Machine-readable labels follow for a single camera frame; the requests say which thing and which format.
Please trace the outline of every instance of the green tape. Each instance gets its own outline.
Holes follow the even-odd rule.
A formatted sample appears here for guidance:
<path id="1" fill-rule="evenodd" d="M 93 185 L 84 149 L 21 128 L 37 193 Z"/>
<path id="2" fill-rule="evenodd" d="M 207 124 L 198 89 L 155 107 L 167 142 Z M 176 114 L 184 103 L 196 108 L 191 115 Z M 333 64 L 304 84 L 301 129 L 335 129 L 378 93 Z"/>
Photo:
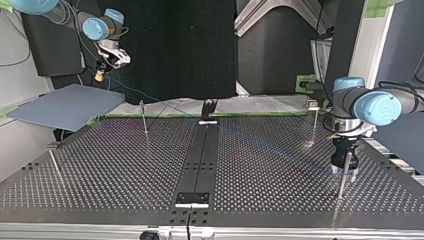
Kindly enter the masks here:
<path id="1" fill-rule="evenodd" d="M 382 18 L 386 16 L 391 0 L 369 0 L 365 18 Z"/>
<path id="2" fill-rule="evenodd" d="M 0 8 L 4 8 L 11 13 L 13 12 L 13 7 L 9 0 L 0 0 Z"/>
<path id="3" fill-rule="evenodd" d="M 0 109 L 0 119 L 1 118 L 7 118 L 7 114 L 9 114 L 10 112 L 12 112 L 13 110 L 15 110 L 17 108 L 18 108 L 18 106 L 16 106 L 16 105 L 1 108 Z"/>
<path id="4" fill-rule="evenodd" d="M 308 112 L 244 112 L 244 113 L 214 113 L 212 117 L 290 117 L 305 116 Z"/>
<path id="5" fill-rule="evenodd" d="M 307 94 L 312 94 L 314 93 L 313 90 L 306 90 L 305 88 L 301 87 L 300 84 L 307 82 L 307 83 L 314 83 L 316 81 L 316 76 L 311 74 L 311 75 L 298 75 L 297 76 L 297 80 L 296 80 L 296 89 L 295 91 L 297 93 L 307 93 Z"/>

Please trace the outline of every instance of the black backdrop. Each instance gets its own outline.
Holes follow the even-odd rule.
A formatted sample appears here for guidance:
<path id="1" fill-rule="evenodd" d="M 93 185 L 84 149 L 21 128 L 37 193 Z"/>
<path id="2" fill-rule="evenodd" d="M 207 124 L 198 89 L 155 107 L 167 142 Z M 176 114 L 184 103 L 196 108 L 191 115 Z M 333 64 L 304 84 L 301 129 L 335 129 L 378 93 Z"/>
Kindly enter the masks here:
<path id="1" fill-rule="evenodd" d="M 124 13 L 121 40 L 132 63 L 115 76 L 158 99 L 235 95 L 237 39 L 234 0 L 98 0 L 101 11 Z M 125 91 L 138 104 L 142 95 Z"/>

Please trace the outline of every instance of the wire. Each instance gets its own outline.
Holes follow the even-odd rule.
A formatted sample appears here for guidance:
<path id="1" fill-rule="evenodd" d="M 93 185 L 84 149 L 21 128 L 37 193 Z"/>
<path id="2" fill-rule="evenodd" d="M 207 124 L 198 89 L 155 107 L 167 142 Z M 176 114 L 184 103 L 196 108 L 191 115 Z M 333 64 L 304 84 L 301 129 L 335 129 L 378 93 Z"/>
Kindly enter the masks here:
<path id="1" fill-rule="evenodd" d="M 62 16 L 62 20 L 59 21 L 55 21 L 50 15 L 44 15 L 45 17 L 47 17 L 51 22 L 58 24 L 58 25 L 65 25 L 69 22 L 69 20 L 71 19 L 71 12 L 69 10 L 69 8 L 66 5 L 66 1 L 65 0 L 60 0 L 58 3 L 58 6 L 62 7 L 62 12 L 64 13 L 64 15 Z"/>
<path id="2" fill-rule="evenodd" d="M 423 84 L 423 85 L 424 85 L 424 81 L 423 81 L 423 80 L 421 80 L 421 79 L 417 76 L 417 74 L 416 74 L 416 73 L 414 74 L 414 79 L 415 79 L 417 82 L 419 82 L 419 83 L 421 83 L 421 84 Z"/>
<path id="3" fill-rule="evenodd" d="M 404 86 L 403 86 L 403 88 L 402 87 L 389 87 L 389 86 L 386 86 L 386 87 L 374 88 L 373 90 L 384 90 L 384 89 L 399 90 L 399 91 L 403 91 L 403 92 L 412 94 L 413 96 L 415 96 L 416 98 L 420 99 L 424 103 L 424 97 L 421 96 L 420 94 L 412 91 L 414 89 L 414 87 L 410 87 L 411 90 L 407 90 L 407 89 L 405 89 Z"/>
<path id="4" fill-rule="evenodd" d="M 332 113 L 332 112 L 330 112 L 329 114 L 327 114 L 327 115 L 326 115 L 326 116 L 322 119 L 322 127 L 323 127 L 325 130 L 329 131 L 329 132 L 332 132 L 332 133 L 338 133 L 338 134 L 342 134 L 342 133 L 351 133 L 351 132 L 354 132 L 354 131 L 356 131 L 356 130 L 361 129 L 361 127 L 364 125 L 364 122 L 361 122 L 358 126 L 356 126 L 355 128 L 353 128 L 353 129 L 351 129 L 351 130 L 347 130 L 347 131 L 334 131 L 333 129 L 331 129 L 331 128 L 327 127 L 327 124 L 326 124 L 326 121 L 327 121 L 328 117 L 329 117 L 329 116 L 331 116 L 331 113 Z"/>
<path id="5" fill-rule="evenodd" d="M 120 34 L 118 34 L 116 36 L 113 36 L 113 38 L 122 37 L 122 36 L 124 36 L 125 34 L 127 34 L 130 31 L 130 29 L 128 27 L 123 27 L 122 30 L 124 30 L 124 32 L 121 32 Z"/>
<path id="6" fill-rule="evenodd" d="M 60 141 L 63 142 L 63 138 L 65 137 L 65 130 L 62 129 L 62 133 L 60 134 Z"/>
<path id="7" fill-rule="evenodd" d="M 327 97 L 328 101 L 333 105 L 333 100 L 330 98 L 330 95 L 327 92 L 327 88 L 325 87 L 325 84 L 322 80 L 321 75 L 321 68 L 319 66 L 319 57 L 318 57 L 318 30 L 319 30 L 319 22 L 321 21 L 322 13 L 324 11 L 324 8 L 321 6 L 321 9 L 319 10 L 318 19 L 317 19 L 317 26 L 315 28 L 315 58 L 317 61 L 317 69 L 318 69 L 318 76 L 319 79 L 318 82 L 321 83 L 322 88 L 324 89 L 325 96 Z"/>
<path id="8" fill-rule="evenodd" d="M 21 30 L 19 30 L 19 28 L 15 25 L 15 23 L 13 23 L 13 21 L 5 14 L 3 13 L 3 11 L 0 12 L 1 15 L 6 18 L 6 20 L 13 26 L 13 28 L 24 38 L 27 39 L 27 37 L 25 36 L 25 34 L 23 32 L 21 32 Z"/>
<path id="9" fill-rule="evenodd" d="M 6 15 L 3 14 L 3 11 L 1 11 L 3 17 L 5 17 L 7 19 L 7 21 L 14 27 L 14 29 L 19 32 L 19 34 L 25 39 L 27 40 L 27 37 L 18 29 L 18 27 L 12 22 L 12 20 L 10 20 Z M 28 61 L 28 59 L 31 57 L 31 48 L 29 46 L 29 42 L 28 42 L 28 53 L 26 55 L 26 57 L 20 61 L 14 62 L 14 63 L 7 63 L 7 64 L 0 64 L 0 67 L 12 67 L 12 66 L 16 66 L 19 64 L 22 64 L 26 61 Z"/>
<path id="10" fill-rule="evenodd" d="M 72 15 L 74 16 L 74 27 L 76 30 L 76 33 L 78 35 L 78 38 L 80 40 L 80 43 L 83 45 L 83 47 L 88 51 L 88 53 L 90 53 L 90 55 L 96 59 L 99 60 L 99 58 L 94 55 L 93 52 L 91 52 L 91 50 L 87 47 L 87 45 L 85 45 L 84 41 L 82 40 L 81 34 L 80 34 L 80 22 L 77 16 L 77 13 L 75 12 L 75 9 L 66 1 L 64 1 L 64 4 L 68 7 L 68 9 L 71 11 Z"/>
<path id="11" fill-rule="evenodd" d="M 110 76 L 109 75 L 107 75 L 107 79 L 108 79 L 107 90 L 110 91 L 111 81 L 110 81 Z"/>
<path id="12" fill-rule="evenodd" d="M 187 240 L 191 240 L 191 233 L 190 233 L 190 221 L 191 221 L 191 211 L 193 208 L 190 208 L 190 214 L 188 215 L 188 219 L 187 219 L 187 226 L 186 226 L 186 230 L 187 230 Z"/>
<path id="13" fill-rule="evenodd" d="M 80 83 L 81 83 L 81 86 L 84 86 L 84 83 L 82 82 L 81 76 L 80 76 L 79 74 L 77 74 L 77 77 L 78 77 L 78 80 L 79 80 L 79 81 L 80 81 Z"/>
<path id="14" fill-rule="evenodd" d="M 81 2 L 81 0 L 78 0 L 77 4 L 75 4 L 75 9 L 78 9 L 78 5 Z"/>

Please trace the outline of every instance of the black cable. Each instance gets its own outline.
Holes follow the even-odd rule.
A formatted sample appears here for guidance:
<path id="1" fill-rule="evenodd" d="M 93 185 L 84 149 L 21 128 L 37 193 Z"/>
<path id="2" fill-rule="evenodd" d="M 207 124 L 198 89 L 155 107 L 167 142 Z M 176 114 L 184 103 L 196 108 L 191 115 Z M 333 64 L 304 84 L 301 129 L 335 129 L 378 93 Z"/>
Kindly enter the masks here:
<path id="1" fill-rule="evenodd" d="M 333 100 L 330 98 L 330 95 L 327 92 L 327 88 L 325 87 L 325 84 L 324 84 L 324 82 L 322 81 L 322 78 L 321 78 L 321 68 L 319 66 L 319 57 L 318 57 L 318 29 L 319 29 L 319 22 L 321 21 L 323 11 L 324 11 L 324 8 L 321 6 L 321 9 L 319 10 L 319 14 L 318 14 L 317 26 L 315 28 L 315 58 L 316 58 L 316 61 L 317 61 L 317 69 L 318 69 L 318 77 L 319 77 L 319 79 L 317 79 L 317 81 L 319 83 L 321 83 L 322 88 L 324 89 L 325 96 L 327 97 L 331 106 L 333 106 Z"/>
<path id="2" fill-rule="evenodd" d="M 406 93 L 412 94 L 412 95 L 414 95 L 415 97 L 417 97 L 418 99 L 420 99 L 420 100 L 424 103 L 424 97 L 423 97 L 423 96 L 421 96 L 420 94 L 418 94 L 418 93 L 416 93 L 416 92 L 414 92 L 414 91 L 407 90 L 407 89 L 405 89 L 405 88 L 400 88 L 400 87 L 389 87 L 389 86 L 386 86 L 386 87 L 378 87 L 378 88 L 374 88 L 373 90 L 384 90 L 384 89 L 399 90 L 399 91 L 403 91 L 403 92 L 406 92 Z"/>
<path id="3" fill-rule="evenodd" d="M 421 83 L 421 84 L 423 84 L 423 85 L 424 85 L 424 81 L 423 81 L 423 80 L 421 80 L 421 78 L 419 78 L 419 77 L 417 76 L 417 74 L 416 74 L 416 73 L 414 74 L 414 79 L 415 79 L 417 82 L 419 82 L 419 83 Z"/>
<path id="4" fill-rule="evenodd" d="M 192 210 L 192 208 L 190 209 L 190 214 L 188 215 L 187 226 L 186 226 L 187 240 L 191 240 L 191 233 L 190 233 L 191 210 Z"/>
<path id="5" fill-rule="evenodd" d="M 323 126 L 323 128 L 324 128 L 325 130 L 327 130 L 327 131 L 329 131 L 329 132 L 332 132 L 332 133 L 338 133 L 338 134 L 341 134 L 341 133 L 351 133 L 351 132 L 354 132 L 354 131 L 356 131 L 356 130 L 361 129 L 361 127 L 364 125 L 364 122 L 361 122 L 358 126 L 356 126 L 355 128 L 353 128 L 353 129 L 351 129 L 351 130 L 348 130 L 348 131 L 334 131 L 333 129 L 331 129 L 331 128 L 327 127 L 326 121 L 327 121 L 327 119 L 328 119 L 328 117 L 329 117 L 329 116 L 331 116 L 331 112 L 330 112 L 329 114 L 327 114 L 327 115 L 326 115 L 326 116 L 322 119 L 322 126 Z"/>

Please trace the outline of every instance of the black center rail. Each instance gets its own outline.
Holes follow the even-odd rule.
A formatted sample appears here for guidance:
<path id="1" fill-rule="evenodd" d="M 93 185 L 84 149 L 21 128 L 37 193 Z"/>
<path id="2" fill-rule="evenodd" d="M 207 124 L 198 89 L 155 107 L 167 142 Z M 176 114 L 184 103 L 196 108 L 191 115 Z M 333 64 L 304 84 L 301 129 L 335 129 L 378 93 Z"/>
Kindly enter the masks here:
<path id="1" fill-rule="evenodd" d="M 424 230 L 424 187 L 365 142 L 337 200 L 313 116 L 106 118 L 0 183 L 0 223 Z M 207 208 L 180 208 L 184 196 Z"/>

